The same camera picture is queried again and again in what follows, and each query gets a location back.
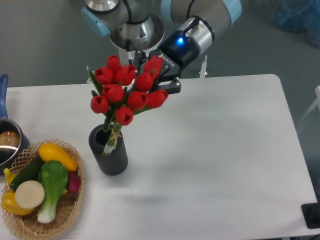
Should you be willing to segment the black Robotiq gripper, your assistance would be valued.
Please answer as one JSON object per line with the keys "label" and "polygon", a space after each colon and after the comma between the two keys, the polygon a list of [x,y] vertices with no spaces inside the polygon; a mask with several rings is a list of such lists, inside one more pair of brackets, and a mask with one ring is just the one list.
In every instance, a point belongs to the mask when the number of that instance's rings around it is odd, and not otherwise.
{"label": "black Robotiq gripper", "polygon": [[143,50],[134,52],[133,65],[135,72],[139,73],[141,66],[147,59],[158,56],[163,58],[163,64],[157,80],[152,86],[152,91],[165,90],[168,95],[181,92],[181,82],[179,77],[184,68],[186,68],[200,54],[197,42],[184,33],[182,30],[176,30],[157,49],[149,53],[149,57]]}

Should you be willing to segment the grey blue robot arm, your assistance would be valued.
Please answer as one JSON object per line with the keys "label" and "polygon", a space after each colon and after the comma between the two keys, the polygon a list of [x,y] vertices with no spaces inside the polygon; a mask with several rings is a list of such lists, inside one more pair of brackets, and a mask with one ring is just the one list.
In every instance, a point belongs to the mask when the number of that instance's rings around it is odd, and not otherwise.
{"label": "grey blue robot arm", "polygon": [[182,71],[220,37],[242,13],[238,0],[163,0],[162,16],[179,28],[165,37],[161,18],[148,0],[88,0],[81,15],[98,36],[108,36],[120,61],[137,68],[152,56],[163,59],[152,91],[179,93]]}

